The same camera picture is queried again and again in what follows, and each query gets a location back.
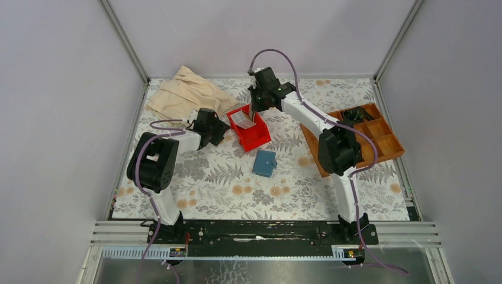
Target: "table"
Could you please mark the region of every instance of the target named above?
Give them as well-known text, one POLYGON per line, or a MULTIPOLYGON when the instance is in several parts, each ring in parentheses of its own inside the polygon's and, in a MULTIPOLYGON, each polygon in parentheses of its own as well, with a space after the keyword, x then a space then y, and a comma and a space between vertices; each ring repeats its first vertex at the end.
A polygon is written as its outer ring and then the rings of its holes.
MULTIPOLYGON (((153 79, 146 102, 165 79, 153 79)), ((210 79, 233 95, 239 104, 250 103, 251 78, 210 79)), ((292 80, 281 79, 281 82, 292 80)), ((325 112, 375 102, 369 79, 300 79, 302 94, 325 112)), ((262 113, 272 141, 259 149, 276 152, 277 168, 270 178, 251 173, 256 152, 244 152, 233 130, 215 147, 179 155, 169 188, 176 206, 189 219, 337 220, 336 194, 330 177, 321 178, 300 124, 276 109, 262 113)), ((129 159, 145 132, 158 120, 150 111, 141 113, 130 147, 129 159)), ((229 124, 227 117, 222 120, 229 124)), ((358 175, 360 204, 370 220, 408 221, 408 212, 394 163, 376 164, 358 175)), ((112 218, 152 218, 149 201, 123 173, 112 218)))

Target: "tabletop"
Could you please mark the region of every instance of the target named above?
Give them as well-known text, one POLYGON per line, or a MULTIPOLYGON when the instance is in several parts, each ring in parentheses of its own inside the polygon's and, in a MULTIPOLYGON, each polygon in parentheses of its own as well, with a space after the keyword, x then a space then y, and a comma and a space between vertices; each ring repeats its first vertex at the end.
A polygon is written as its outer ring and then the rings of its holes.
MULTIPOLYGON (((153 79, 144 106, 165 79, 153 79)), ((210 79, 233 95, 239 104, 250 103, 247 88, 251 78, 210 79)), ((302 94, 325 112, 375 102, 369 79, 300 79, 302 94)), ((276 109, 261 113, 272 141, 245 152, 233 130, 220 145, 177 157, 174 177, 168 187, 176 206, 187 219, 225 220, 337 220, 336 194, 331 177, 322 178, 300 124, 276 109), (270 178, 251 173, 259 149, 276 153, 277 168, 270 178)), ((140 136, 162 133, 149 127, 158 120, 143 110, 130 147, 130 157, 140 136)), ((228 118, 222 120, 229 124, 228 118)), ((404 196, 393 161, 376 164, 358 174, 357 184, 370 220, 409 220, 404 196)), ((122 176, 112 206, 112 218, 151 218, 152 207, 144 195, 122 176)))

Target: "reflective surface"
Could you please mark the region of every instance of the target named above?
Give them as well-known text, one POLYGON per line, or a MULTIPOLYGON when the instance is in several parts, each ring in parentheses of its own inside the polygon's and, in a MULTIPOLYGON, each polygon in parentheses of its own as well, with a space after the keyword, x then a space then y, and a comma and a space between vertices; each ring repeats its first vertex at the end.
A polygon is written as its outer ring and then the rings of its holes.
MULTIPOLYGON (((418 248, 386 248, 374 253, 386 263, 401 266, 411 276, 380 267, 348 269, 328 261, 184 261, 176 266, 181 283, 434 283, 427 256, 418 248)), ((140 260, 102 259, 96 283, 135 283, 140 260)), ((145 261, 142 283, 176 283, 172 270, 158 260, 145 261)))

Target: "floral pattern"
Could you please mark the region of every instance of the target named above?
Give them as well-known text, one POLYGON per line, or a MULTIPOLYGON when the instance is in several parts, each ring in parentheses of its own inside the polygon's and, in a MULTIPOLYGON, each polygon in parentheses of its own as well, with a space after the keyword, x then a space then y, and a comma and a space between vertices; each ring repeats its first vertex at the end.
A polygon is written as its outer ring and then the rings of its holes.
MULTIPOLYGON (((249 104, 251 79, 210 79, 249 104)), ((151 81, 146 102, 163 79, 151 81)), ((303 95, 326 112, 375 102, 369 79, 300 79, 303 95)), ((249 220, 336 220, 336 194, 331 177, 321 178, 299 123, 276 109, 260 114, 272 141, 260 146, 276 152, 277 168, 270 178, 251 173, 254 149, 245 152, 237 135, 229 130, 218 147, 179 155, 169 186, 176 206, 185 218, 249 220)), ((143 111, 131 145, 134 148, 145 132, 162 133, 149 127, 157 120, 143 111)), ((360 204, 371 220, 409 220, 401 187, 392 161, 375 165, 358 175, 360 204)), ((113 218, 151 218, 148 200, 123 175, 117 190, 113 218)))

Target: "wooden box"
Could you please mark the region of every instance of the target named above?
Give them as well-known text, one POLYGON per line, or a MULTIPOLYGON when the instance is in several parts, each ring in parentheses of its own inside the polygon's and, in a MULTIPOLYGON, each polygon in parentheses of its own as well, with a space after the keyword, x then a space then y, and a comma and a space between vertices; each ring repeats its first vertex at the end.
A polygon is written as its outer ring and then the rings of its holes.
MULTIPOLYGON (((362 105, 362 108, 364 108, 371 116, 373 116, 375 119, 371 121, 367 121, 366 119, 364 122, 355 124, 354 128, 356 130, 359 130, 360 132, 363 132, 368 136, 368 138, 373 141, 375 146, 377 147, 376 150, 378 152, 378 160, 376 161, 377 163, 387 161, 387 160, 392 160, 395 158, 400 157, 401 155, 404 154, 404 148, 402 147, 401 143, 397 140, 396 136, 392 132, 391 128, 383 118, 382 114, 378 110, 377 106, 375 104, 367 104, 367 105, 362 105)), ((330 112, 328 113, 332 117, 337 118, 338 120, 342 120, 342 112, 347 111, 353 108, 348 108, 348 109, 343 109, 341 111, 335 111, 335 112, 330 112)), ((312 134, 306 127, 304 127, 302 124, 300 124, 301 131, 303 132, 303 135, 305 136, 305 139, 307 140, 308 147, 310 148, 310 152, 312 153, 312 156, 314 157, 314 160, 316 161, 317 168, 319 169, 319 172, 323 178, 329 176, 330 174, 325 172, 321 165, 319 164, 319 161, 317 160, 317 153, 318 153, 318 144, 319 142, 317 141, 317 137, 312 134)), ((371 161, 373 159, 373 149, 371 148, 371 145, 362 137, 356 134, 356 140, 361 144, 361 152, 362 152, 362 162, 357 163, 356 167, 365 167, 371 164, 371 161)))

